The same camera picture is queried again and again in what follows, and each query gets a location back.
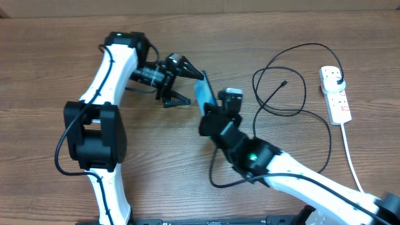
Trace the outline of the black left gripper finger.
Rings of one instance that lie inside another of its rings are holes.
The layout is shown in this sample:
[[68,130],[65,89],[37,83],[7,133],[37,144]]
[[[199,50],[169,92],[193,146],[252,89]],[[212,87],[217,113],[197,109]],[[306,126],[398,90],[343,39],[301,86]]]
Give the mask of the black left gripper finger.
[[176,91],[170,90],[162,97],[164,108],[173,108],[176,106],[187,106],[191,104],[191,100]]
[[182,77],[197,79],[197,80],[204,79],[204,75],[200,71],[198,71],[185,56],[181,57],[180,65],[183,70],[181,75]]

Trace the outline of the blue Galaxy smartphone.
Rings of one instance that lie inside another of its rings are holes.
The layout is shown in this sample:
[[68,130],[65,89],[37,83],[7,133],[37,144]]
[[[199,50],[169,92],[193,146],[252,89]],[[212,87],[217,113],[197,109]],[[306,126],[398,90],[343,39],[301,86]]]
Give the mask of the blue Galaxy smartphone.
[[209,83],[207,74],[205,71],[201,71],[201,74],[204,76],[203,80],[197,80],[194,84],[194,93],[197,100],[197,104],[199,106],[200,112],[202,116],[206,115],[206,111],[204,109],[204,105],[209,103],[213,106],[217,106],[216,98],[211,89],[211,85]]

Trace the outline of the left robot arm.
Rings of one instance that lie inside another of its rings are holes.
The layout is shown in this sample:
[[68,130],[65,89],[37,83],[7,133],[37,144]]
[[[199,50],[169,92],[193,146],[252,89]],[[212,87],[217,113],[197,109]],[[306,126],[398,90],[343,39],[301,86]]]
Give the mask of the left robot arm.
[[102,63],[87,91],[78,101],[64,107],[65,131],[54,155],[57,170],[62,143],[67,142],[71,159],[92,184],[99,218],[96,224],[134,224],[133,210],[124,191],[122,163],[127,152],[127,136],[119,105],[128,81],[154,88],[164,108],[190,105],[191,100],[172,89],[177,77],[202,81],[204,74],[189,60],[172,53],[164,60],[147,60],[154,45],[142,32],[110,32],[99,45]]

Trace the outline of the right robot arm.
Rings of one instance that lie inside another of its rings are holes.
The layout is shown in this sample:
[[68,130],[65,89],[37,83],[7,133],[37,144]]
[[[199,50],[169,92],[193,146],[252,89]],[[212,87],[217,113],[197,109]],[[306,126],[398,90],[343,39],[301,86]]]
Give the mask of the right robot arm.
[[242,92],[228,89],[218,105],[210,90],[196,91],[201,110],[201,136],[212,139],[242,183],[259,182],[290,194],[311,206],[319,219],[337,224],[399,224],[399,197],[379,199],[350,189],[315,172],[270,142],[239,130]]

